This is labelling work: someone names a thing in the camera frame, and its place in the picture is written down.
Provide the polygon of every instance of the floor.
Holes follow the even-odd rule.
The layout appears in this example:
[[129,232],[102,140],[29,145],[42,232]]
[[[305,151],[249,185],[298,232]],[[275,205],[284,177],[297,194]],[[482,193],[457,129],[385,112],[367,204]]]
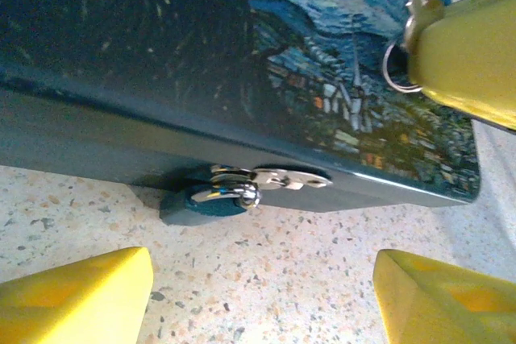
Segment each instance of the floor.
[[473,205],[262,206],[194,228],[165,226],[156,190],[0,167],[0,281],[146,246],[155,281],[138,343],[387,342],[371,282],[382,248],[516,282],[516,137],[476,134]]

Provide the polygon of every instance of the metal hasp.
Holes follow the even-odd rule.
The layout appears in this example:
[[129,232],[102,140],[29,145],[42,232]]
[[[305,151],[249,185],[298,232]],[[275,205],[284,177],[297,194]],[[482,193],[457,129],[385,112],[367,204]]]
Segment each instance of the metal hasp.
[[257,207],[262,190],[320,189],[331,180],[309,172],[280,168],[247,170],[225,165],[210,169],[210,181],[169,194],[161,203],[160,217],[167,224],[195,226]]

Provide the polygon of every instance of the starry night painting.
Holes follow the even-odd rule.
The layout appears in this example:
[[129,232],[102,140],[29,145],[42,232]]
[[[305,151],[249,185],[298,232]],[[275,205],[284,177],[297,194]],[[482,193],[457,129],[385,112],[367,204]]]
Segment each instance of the starry night painting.
[[470,120],[381,76],[406,2],[0,0],[0,58],[474,196]]

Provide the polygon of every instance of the metal ring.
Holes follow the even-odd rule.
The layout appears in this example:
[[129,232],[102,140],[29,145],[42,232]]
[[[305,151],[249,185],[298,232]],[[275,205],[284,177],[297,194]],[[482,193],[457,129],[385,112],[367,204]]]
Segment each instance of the metal ring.
[[387,50],[385,50],[384,59],[381,62],[381,73],[384,76],[385,81],[389,84],[391,88],[394,90],[397,90],[401,93],[417,93],[422,90],[422,87],[419,85],[411,85],[411,86],[401,86],[395,83],[390,75],[389,70],[387,69],[387,64],[389,63],[389,57],[390,53],[393,50],[394,46],[396,46],[396,41],[393,41],[388,47]]
[[209,189],[192,195],[197,203],[218,199],[238,199],[239,205],[245,209],[256,207],[261,200],[261,191],[253,183],[224,183],[214,184]]

